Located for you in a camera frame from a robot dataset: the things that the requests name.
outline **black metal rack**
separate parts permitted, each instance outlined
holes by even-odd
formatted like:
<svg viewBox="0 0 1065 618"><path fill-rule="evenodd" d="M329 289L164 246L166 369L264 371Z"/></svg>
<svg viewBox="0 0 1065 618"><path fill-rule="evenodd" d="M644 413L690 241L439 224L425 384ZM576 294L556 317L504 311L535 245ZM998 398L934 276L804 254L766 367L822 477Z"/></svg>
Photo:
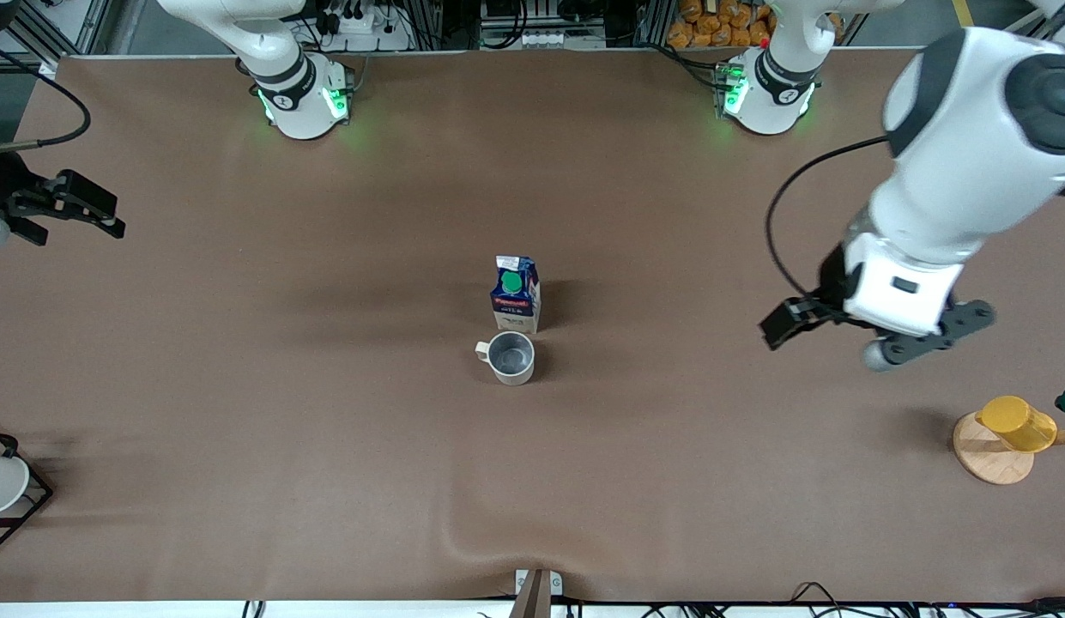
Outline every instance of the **black metal rack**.
<svg viewBox="0 0 1065 618"><path fill-rule="evenodd" d="M15 457L21 457L20 453L15 453ZM6 539L10 539L30 517L33 517L53 493L52 488L40 477L33 465L28 460L24 462L29 466L29 486L21 493L21 498L0 513L0 546L6 542Z"/></svg>

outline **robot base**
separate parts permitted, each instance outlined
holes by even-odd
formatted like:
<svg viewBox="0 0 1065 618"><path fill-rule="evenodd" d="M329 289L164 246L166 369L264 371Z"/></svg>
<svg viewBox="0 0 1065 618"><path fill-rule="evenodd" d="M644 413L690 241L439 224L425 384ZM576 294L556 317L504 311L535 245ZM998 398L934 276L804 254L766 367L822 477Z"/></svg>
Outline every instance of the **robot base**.
<svg viewBox="0 0 1065 618"><path fill-rule="evenodd" d="M307 54L315 63L315 85L300 99L294 110L281 110L261 97L265 117L293 140L321 137L339 123L348 123L353 101L353 74L343 64L322 54Z"/></svg>
<svg viewBox="0 0 1065 618"><path fill-rule="evenodd" d="M716 93L716 102L721 116L735 118L754 133L775 135L791 129L796 120L806 113L815 85L812 83L802 97L794 90L789 90L788 93L794 93L799 99L788 105L776 104L772 101L772 95L757 82L755 67L761 53L759 47L751 47L743 54L727 61L728 64L741 67L741 76L737 78L737 82L728 82L732 86L730 91Z"/></svg>

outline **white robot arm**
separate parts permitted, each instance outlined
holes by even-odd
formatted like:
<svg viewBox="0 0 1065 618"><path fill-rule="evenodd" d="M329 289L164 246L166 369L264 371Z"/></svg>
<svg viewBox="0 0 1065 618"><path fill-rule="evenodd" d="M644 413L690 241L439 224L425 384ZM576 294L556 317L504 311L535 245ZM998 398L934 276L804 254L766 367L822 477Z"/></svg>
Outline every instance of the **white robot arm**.
<svg viewBox="0 0 1065 618"><path fill-rule="evenodd" d="M766 50L751 48L730 60L743 67L736 87L721 94L723 113L754 133L791 129L806 112L815 78L834 44L826 13L885 11L903 0L768 0L776 16Z"/></svg>
<svg viewBox="0 0 1065 618"><path fill-rule="evenodd" d="M952 286L988 237L1065 193L1065 47L968 28L927 47L886 97L895 172L820 270L820 286L776 308L776 348L820 321L878 331L865 360L884 371L987 327L983 302Z"/></svg>
<svg viewBox="0 0 1065 618"><path fill-rule="evenodd" d="M305 52L281 17L306 0L159 0L167 13L210 32L258 83L265 116L285 135L310 140L348 120L351 74Z"/></svg>

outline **green led light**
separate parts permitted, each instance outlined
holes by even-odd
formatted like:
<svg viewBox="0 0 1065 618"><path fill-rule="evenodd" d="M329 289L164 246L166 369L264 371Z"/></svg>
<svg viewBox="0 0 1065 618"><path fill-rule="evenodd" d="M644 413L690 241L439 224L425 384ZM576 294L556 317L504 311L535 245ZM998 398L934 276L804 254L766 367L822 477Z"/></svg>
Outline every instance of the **green led light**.
<svg viewBox="0 0 1065 618"><path fill-rule="evenodd" d="M329 87L324 87L323 98L327 102L329 113L332 113L333 117L345 116L345 95L337 93L337 91L329 91Z"/></svg>
<svg viewBox="0 0 1065 618"><path fill-rule="evenodd" d="M267 117L269 121L276 121L273 118L273 110L268 108L268 101L265 99L265 94L258 91L258 98L261 99L261 104L263 109L265 109L265 117Z"/></svg>
<svg viewBox="0 0 1065 618"><path fill-rule="evenodd" d="M741 110L741 101L744 101L744 96L748 94L749 81L743 77L727 93L727 104L723 105L725 113L738 113Z"/></svg>

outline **yellow cup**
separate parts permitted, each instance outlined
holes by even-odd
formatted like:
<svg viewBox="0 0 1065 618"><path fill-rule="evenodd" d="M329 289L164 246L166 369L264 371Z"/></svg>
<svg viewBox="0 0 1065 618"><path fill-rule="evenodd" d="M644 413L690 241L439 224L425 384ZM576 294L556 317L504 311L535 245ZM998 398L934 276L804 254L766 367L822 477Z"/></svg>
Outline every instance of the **yellow cup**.
<svg viewBox="0 0 1065 618"><path fill-rule="evenodd" d="M998 396L986 404L974 419L1017 453L1038 453L1049 449L1059 435L1053 419L1019 396Z"/></svg>

